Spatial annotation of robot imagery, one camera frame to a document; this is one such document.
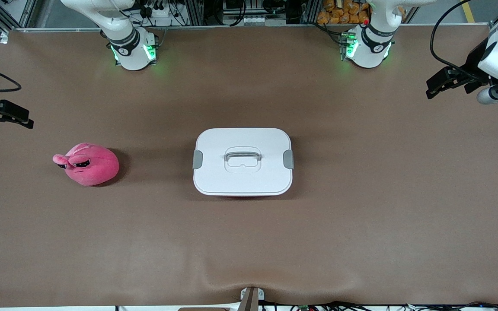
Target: cable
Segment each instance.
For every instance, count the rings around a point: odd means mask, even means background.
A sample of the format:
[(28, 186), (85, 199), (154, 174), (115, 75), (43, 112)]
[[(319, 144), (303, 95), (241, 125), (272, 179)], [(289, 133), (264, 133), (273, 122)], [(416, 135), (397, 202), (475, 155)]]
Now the cable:
[(273, 9), (271, 6), (271, 3), (272, 3), (272, 0), (263, 0), (262, 8), (265, 9), (265, 11), (268, 12), (269, 14), (283, 14), (283, 13), (285, 13), (285, 7)]
[(147, 16), (147, 20), (149, 21), (151, 27), (156, 27), (155, 24), (153, 24), (153, 21), (151, 20), (151, 16)]
[(469, 303), (468, 305), (463, 305), (461, 307), (452, 307), (450, 305), (415, 305), (415, 311), (462, 311), (462, 309), (467, 307), (485, 307), (498, 309), (498, 305), (493, 305), (491, 303), (474, 301)]
[(16, 85), (15, 88), (13, 89), (0, 89), (0, 93), (5, 93), (5, 92), (14, 92), (14, 91), (18, 91), (20, 89), (22, 89), (22, 86), (16, 82), (15, 80), (11, 79), (10, 77), (7, 77), (6, 75), (0, 73), (0, 77), (3, 77), (5, 79), (7, 79), (9, 82), (11, 82), (12, 84)]
[(128, 19), (133, 19), (133, 20), (135, 20), (135, 21), (136, 21), (136, 22), (138, 22), (138, 23), (142, 23), (142, 21), (141, 21), (141, 20), (138, 20), (137, 18), (134, 18), (134, 17), (133, 17), (133, 15), (134, 15), (133, 13), (131, 13), (130, 15), (126, 15), (126, 13), (124, 13), (122, 10), (119, 10), (119, 12), (120, 12), (122, 15), (126, 16)]
[(458, 8), (459, 6), (462, 6), (466, 2), (470, 2), (470, 1), (471, 0), (461, 0), (457, 4), (455, 4), (454, 6), (451, 6), (451, 8), (449, 8), (447, 10), (447, 12), (443, 13), (443, 15), (437, 21), (437, 23), (435, 23), (435, 26), (433, 26), (433, 30), (431, 31), (431, 37), (429, 39), (429, 51), (430, 51), (431, 55), (435, 59), (437, 59), (438, 61), (440, 61), (441, 63), (444, 63), (445, 65), (447, 65), (449, 67), (452, 67), (453, 69), (455, 69), (459, 73), (462, 73), (462, 74), (464, 74), (464, 75), (466, 75), (466, 76), (474, 79), (475, 81), (482, 81), (482, 79), (478, 78), (476, 75), (473, 75), (472, 73), (469, 73), (468, 71), (462, 69), (461, 67), (455, 65), (454, 63), (450, 63), (449, 61), (446, 61), (446, 60), (442, 59), (441, 57), (437, 56), (437, 54), (433, 50), (433, 40), (435, 38), (435, 32), (437, 31), (437, 28), (439, 27), (439, 24), (441, 24), (441, 21), (443, 19), (445, 19), (445, 17), (447, 17), (447, 15), (449, 15), (449, 13), (452, 12), (455, 8)]
[(160, 43), (156, 47), (160, 47), (164, 43), (164, 37), (166, 36), (166, 30), (167, 28), (164, 28), (164, 33), (163, 36), (160, 38)]
[[(213, 2), (213, 15), (216, 19), (216, 22), (218, 22), (221, 25), (226, 25), (220, 21), (220, 19), (218, 18), (218, 15), (217, 15), (218, 12), (216, 11), (216, 4), (219, 2), (221, 2), (221, 0), (215, 0)], [(233, 22), (233, 24), (230, 24), (229, 26), (233, 27), (233, 26), (236, 26), (237, 24), (241, 23), (241, 21), (245, 17), (245, 12), (247, 12), (247, 3), (245, 2), (245, 0), (239, 0), (239, 16), (237, 17), (236, 21)]]
[(334, 38), (334, 35), (338, 35), (338, 36), (341, 36), (342, 33), (338, 33), (338, 32), (333, 32), (331, 30), (328, 30), (328, 27), (326, 27), (326, 24), (324, 24), (324, 27), (320, 26), (320, 24), (317, 24), (317, 23), (314, 23), (314, 22), (305, 22), (303, 24), (310, 24), (310, 25), (314, 25), (316, 26), (318, 29), (322, 30), (323, 32), (326, 32), (328, 34), (328, 36), (330, 36), (330, 39), (332, 39), (332, 41), (334, 41), (336, 44), (338, 45), (343, 45), (343, 46), (348, 46), (347, 43), (345, 42), (340, 42), (338, 41), (336, 38)]
[(182, 12), (180, 12), (180, 10), (178, 9), (178, 3), (176, 2), (176, 0), (169, 0), (169, 2), (168, 2), (169, 6), (172, 3), (174, 4), (174, 9), (176, 9), (176, 13), (178, 13), (180, 18), (182, 19), (182, 22), (184, 22), (184, 23), (183, 24), (180, 23), (180, 21), (178, 20), (178, 18), (176, 18), (176, 15), (174, 15), (174, 13), (172, 13), (172, 17), (174, 17), (174, 19), (178, 22), (178, 24), (180, 24), (180, 26), (187, 26), (188, 24), (185, 22), (184, 16), (182, 15)]
[(320, 307), (325, 308), (326, 310), (328, 307), (334, 311), (343, 311), (343, 310), (351, 310), (351, 311), (371, 311), (367, 307), (364, 307), (363, 305), (358, 305), (356, 303), (352, 302), (345, 302), (345, 301), (333, 301), (330, 303), (326, 303), (323, 305), (318, 305)]

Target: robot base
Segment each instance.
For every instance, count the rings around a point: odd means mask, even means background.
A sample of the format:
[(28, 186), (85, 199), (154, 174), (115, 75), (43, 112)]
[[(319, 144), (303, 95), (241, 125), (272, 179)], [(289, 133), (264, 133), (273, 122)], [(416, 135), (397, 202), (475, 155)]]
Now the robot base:
[(132, 53), (124, 56), (115, 52), (116, 65), (121, 65), (127, 70), (141, 70), (147, 67), (147, 65), (156, 63), (154, 33), (150, 33), (141, 27), (136, 27), (136, 30), (140, 33), (140, 43), (134, 47)]
[(351, 30), (348, 30), (348, 32), (355, 33), (355, 36), (353, 44), (351, 44), (352, 47), (346, 49), (346, 59), (350, 59), (356, 65), (363, 68), (374, 68), (379, 66), (387, 57), (391, 43), (386, 48), (379, 45), (382, 51), (380, 53), (373, 53), (370, 48), (363, 43), (361, 26), (356, 26)]

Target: black cable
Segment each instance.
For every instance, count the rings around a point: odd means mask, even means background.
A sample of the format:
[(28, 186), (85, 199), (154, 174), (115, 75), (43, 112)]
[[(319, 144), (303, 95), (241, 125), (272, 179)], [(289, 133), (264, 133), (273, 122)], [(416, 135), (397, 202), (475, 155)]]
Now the black cable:
[[(221, 20), (219, 20), (219, 18), (218, 18), (218, 12), (216, 10), (216, 4), (219, 3), (219, 2), (221, 2), (221, 0), (215, 0), (213, 2), (213, 15), (215, 17), (216, 22), (218, 22), (221, 25), (226, 25)], [(241, 23), (241, 21), (245, 17), (245, 12), (247, 12), (247, 4), (245, 3), (245, 0), (239, 0), (239, 16), (237, 17), (236, 21), (233, 22), (233, 24), (230, 24), (229, 26), (233, 27), (233, 26), (236, 26), (237, 24)]]
[(345, 302), (345, 301), (333, 301), (330, 303), (326, 303), (324, 305), (318, 305), (321, 307), (330, 307), (330, 309), (334, 311), (343, 311), (343, 310), (351, 310), (351, 311), (371, 311), (367, 307), (364, 307), (363, 305), (358, 305), (356, 303), (351, 303), (351, 302)]
[(141, 20), (138, 20), (137, 18), (134, 18), (133, 17), (133, 14), (130, 14), (130, 15), (126, 15), (126, 13), (122, 12), (122, 10), (119, 11), (122, 15), (126, 16), (128, 19), (133, 19), (135, 20), (136, 22), (138, 23), (141, 23), (142, 21)]
[(15, 88), (13, 89), (0, 89), (0, 93), (5, 93), (5, 92), (14, 92), (14, 91), (18, 91), (20, 89), (22, 89), (22, 86), (16, 82), (15, 80), (11, 79), (10, 77), (7, 77), (6, 75), (0, 73), (0, 77), (3, 77), (5, 79), (7, 79), (9, 82), (11, 82), (12, 84), (16, 85)]
[(493, 305), (492, 303), (486, 303), (482, 301), (474, 301), (461, 307), (452, 307), (450, 305), (416, 305), (415, 311), (462, 311), (462, 309), (467, 307), (498, 309), (498, 305)]
[(288, 305), (284, 305), (282, 303), (275, 303), (275, 302), (270, 302), (270, 301), (266, 301), (266, 300), (259, 300), (259, 305), (274, 305), (274, 306), (282, 305), (285, 307), (288, 306)]
[(305, 22), (303, 24), (310, 24), (310, 25), (314, 25), (316, 26), (318, 29), (322, 30), (323, 32), (326, 32), (328, 34), (328, 36), (330, 36), (330, 39), (332, 39), (332, 41), (336, 42), (338, 45), (344, 45), (344, 46), (348, 46), (347, 43), (345, 42), (340, 42), (338, 41), (334, 35), (337, 35), (337, 36), (341, 36), (342, 33), (338, 33), (338, 32), (333, 32), (331, 30), (328, 29), (328, 27), (326, 27), (326, 24), (324, 24), (324, 27), (320, 26), (320, 24), (318, 23), (314, 23), (314, 22)]
[(245, 18), (245, 12), (247, 11), (247, 4), (245, 3), (245, 0), (239, 0), (241, 2), (241, 7), (239, 8), (239, 16), (237, 17), (237, 20), (230, 25), (230, 27), (236, 26), (237, 24), (241, 23), (243, 18)]
[(466, 75), (466, 76), (474, 79), (475, 81), (481, 81), (482, 79), (480, 79), (479, 77), (473, 75), (472, 73), (469, 73), (468, 71), (462, 69), (461, 67), (455, 65), (454, 63), (450, 63), (449, 61), (446, 61), (446, 60), (442, 59), (441, 57), (437, 56), (437, 54), (433, 50), (433, 40), (435, 38), (435, 32), (437, 31), (437, 28), (439, 27), (439, 24), (441, 24), (441, 21), (443, 19), (445, 19), (445, 17), (447, 17), (447, 15), (449, 15), (449, 13), (452, 12), (455, 8), (458, 8), (459, 6), (462, 6), (466, 2), (470, 2), (470, 1), (471, 0), (461, 0), (457, 4), (455, 4), (454, 6), (451, 6), (451, 8), (449, 8), (447, 10), (447, 12), (443, 13), (443, 15), (437, 21), (437, 23), (435, 23), (435, 26), (433, 26), (433, 30), (431, 31), (431, 37), (429, 39), (429, 51), (430, 51), (431, 55), (435, 59), (437, 59), (438, 61), (440, 61), (441, 63), (444, 63), (445, 65), (447, 65), (449, 67), (452, 67), (453, 69), (457, 70), (459, 73), (462, 73), (462, 74), (464, 74), (464, 75)]
[(151, 16), (147, 16), (147, 20), (149, 21), (151, 27), (156, 27), (155, 24), (153, 24), (153, 21), (151, 20)]
[(174, 13), (172, 13), (172, 17), (174, 17), (174, 19), (178, 22), (178, 24), (180, 24), (180, 26), (187, 26), (188, 24), (185, 22), (182, 12), (180, 12), (180, 10), (178, 9), (178, 3), (176, 2), (176, 0), (169, 0), (168, 6), (170, 6), (172, 3), (174, 3), (174, 8), (176, 9), (176, 13), (178, 13), (178, 15), (180, 16), (180, 18), (184, 23), (183, 24), (180, 23), (180, 21), (178, 20), (178, 18), (176, 18), (176, 15), (174, 15)]

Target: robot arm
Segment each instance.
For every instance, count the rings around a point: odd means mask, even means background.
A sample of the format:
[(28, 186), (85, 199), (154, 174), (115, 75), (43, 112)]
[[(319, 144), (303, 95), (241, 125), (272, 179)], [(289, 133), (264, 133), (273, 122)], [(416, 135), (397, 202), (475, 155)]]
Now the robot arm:
[(352, 30), (355, 40), (346, 57), (357, 65), (373, 68), (387, 57), (391, 39), (401, 25), (402, 15), (399, 6), (424, 6), (437, 0), (367, 0), (372, 7), (370, 23)]
[(131, 8), (135, 0), (61, 0), (96, 23), (111, 42), (117, 63), (128, 70), (140, 70), (156, 60), (155, 35), (134, 27), (121, 10)]
[(464, 65), (459, 68), (441, 69), (427, 81), (427, 85), (426, 94), (429, 99), (442, 91), (462, 85), (467, 94), (481, 86), (489, 85), (490, 87), (478, 93), (478, 102), (498, 103), (498, 21), (491, 28), (488, 38), (470, 52)]

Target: plush toy eye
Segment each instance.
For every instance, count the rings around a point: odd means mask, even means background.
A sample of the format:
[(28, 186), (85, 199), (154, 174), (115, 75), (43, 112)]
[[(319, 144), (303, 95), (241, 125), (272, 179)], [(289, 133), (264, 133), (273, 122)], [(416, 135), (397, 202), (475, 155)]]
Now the plush toy eye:
[(89, 160), (81, 163), (75, 163), (75, 167), (87, 167), (89, 165)]

